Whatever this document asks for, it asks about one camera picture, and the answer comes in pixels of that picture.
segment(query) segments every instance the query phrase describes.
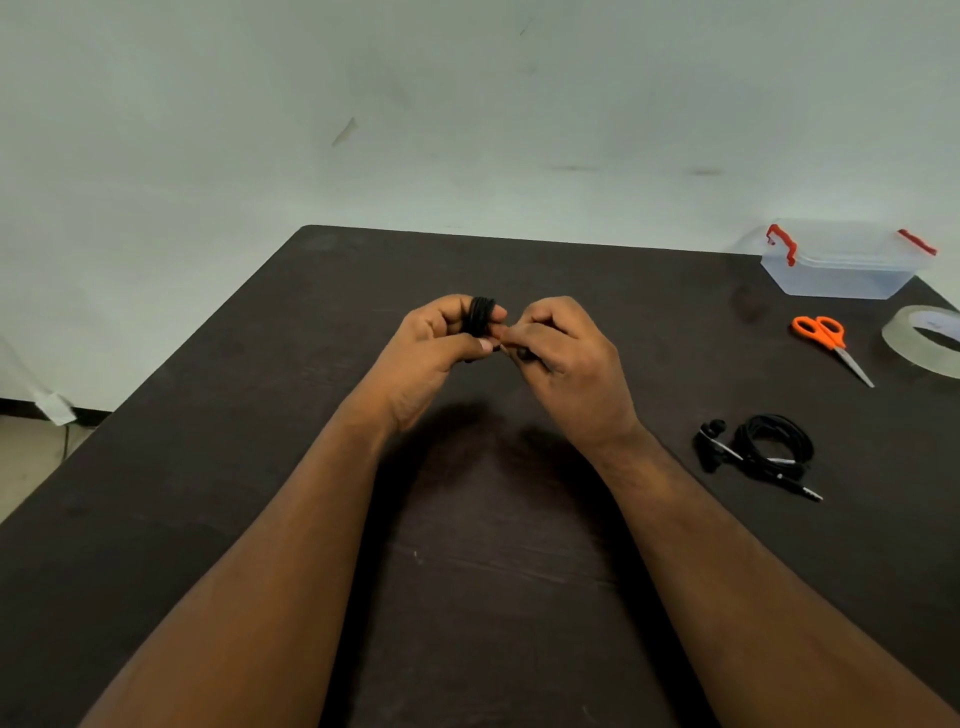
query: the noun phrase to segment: hand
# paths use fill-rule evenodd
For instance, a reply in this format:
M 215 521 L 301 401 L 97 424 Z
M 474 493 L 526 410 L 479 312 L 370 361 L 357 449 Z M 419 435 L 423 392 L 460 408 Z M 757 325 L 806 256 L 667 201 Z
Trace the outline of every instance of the hand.
M 573 299 L 531 303 L 500 341 L 540 404 L 594 467 L 642 431 L 616 347 Z M 521 361 L 517 347 L 540 359 Z
M 489 356 L 500 346 L 507 311 L 497 306 L 488 336 L 460 333 L 471 296 L 444 296 L 408 313 L 376 363 L 350 395 L 365 414 L 388 419 L 391 431 L 412 427 L 458 361 Z

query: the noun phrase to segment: black wire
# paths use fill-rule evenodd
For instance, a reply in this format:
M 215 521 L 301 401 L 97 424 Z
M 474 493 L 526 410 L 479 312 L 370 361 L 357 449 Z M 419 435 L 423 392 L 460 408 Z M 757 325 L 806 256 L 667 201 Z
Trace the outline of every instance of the black wire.
M 487 324 L 496 308 L 496 301 L 484 296 L 475 296 L 470 301 L 467 318 L 464 320 L 463 331 L 471 336 L 480 337 L 487 333 Z
M 770 462 L 756 446 L 756 440 L 773 440 L 792 453 L 793 463 Z M 801 478 L 813 459 L 813 443 L 796 423 L 781 415 L 755 415 L 736 429 L 731 448 L 743 460 L 728 460 L 756 480 L 780 485 L 793 493 L 808 496 Z

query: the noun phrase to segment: forearm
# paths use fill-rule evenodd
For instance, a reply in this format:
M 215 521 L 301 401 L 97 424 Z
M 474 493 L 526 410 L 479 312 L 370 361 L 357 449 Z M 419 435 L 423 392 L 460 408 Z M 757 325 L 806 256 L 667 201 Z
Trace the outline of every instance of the forearm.
M 648 433 L 597 469 L 725 726 L 957 724 Z
M 345 401 L 263 513 L 110 684 L 84 728 L 315 726 L 389 430 Z

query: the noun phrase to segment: finger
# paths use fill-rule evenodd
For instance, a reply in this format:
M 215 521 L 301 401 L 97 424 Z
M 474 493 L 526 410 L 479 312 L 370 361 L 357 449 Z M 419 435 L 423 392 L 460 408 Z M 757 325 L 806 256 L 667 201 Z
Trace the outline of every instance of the finger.
M 422 336 L 424 333 L 432 333 L 434 338 L 439 339 L 460 330 L 470 309 L 470 301 L 472 296 L 451 294 L 411 311 L 410 316 L 418 322 L 418 334 Z M 426 323 L 428 328 L 424 328 L 419 322 Z
M 536 354 L 550 371 L 560 373 L 569 370 L 576 346 L 573 339 L 562 331 L 539 323 L 511 326 L 503 332 L 500 343 L 511 348 L 526 347 Z
M 518 323 L 535 322 L 553 324 L 554 327 L 575 339 L 587 338 L 600 330 L 584 308 L 569 296 L 541 299 L 528 305 Z
M 451 333 L 460 333 L 472 301 L 472 296 L 452 294 L 421 306 L 414 313 L 427 322 L 436 338 L 440 338 Z M 495 306 L 490 320 L 502 324 L 506 319 L 507 309 L 502 305 Z
M 484 359 L 493 353 L 493 342 L 487 338 L 476 338 L 468 333 L 456 333 L 430 343 L 434 354 L 438 356 L 438 366 L 448 370 L 458 361 Z
M 497 342 L 499 342 L 500 339 L 503 338 L 503 334 L 507 328 L 508 327 L 504 326 L 503 324 L 490 324 L 487 326 L 487 333 L 491 338 L 496 339 Z
M 505 346 L 500 347 L 500 350 L 510 357 L 510 360 L 514 362 L 520 370 L 523 378 L 526 379 L 527 383 L 531 386 L 540 386 L 546 381 L 546 378 L 550 376 L 550 370 L 546 368 L 546 364 L 544 364 L 541 359 L 521 359 L 517 347 Z

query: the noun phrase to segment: earphones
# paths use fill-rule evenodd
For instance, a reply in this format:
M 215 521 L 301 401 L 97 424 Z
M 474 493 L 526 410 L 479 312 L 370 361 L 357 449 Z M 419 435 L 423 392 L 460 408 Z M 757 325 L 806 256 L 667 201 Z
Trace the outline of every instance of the earphones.
M 823 500 L 800 484 L 807 463 L 813 458 L 813 443 L 796 423 L 781 415 L 755 415 L 736 429 L 733 447 L 718 439 L 726 430 L 723 420 L 710 420 L 700 425 L 693 436 L 693 447 L 705 473 L 715 473 L 724 463 L 733 463 L 748 477 L 779 485 L 810 500 Z M 793 458 L 769 457 L 757 448 L 756 440 L 781 443 L 793 453 Z

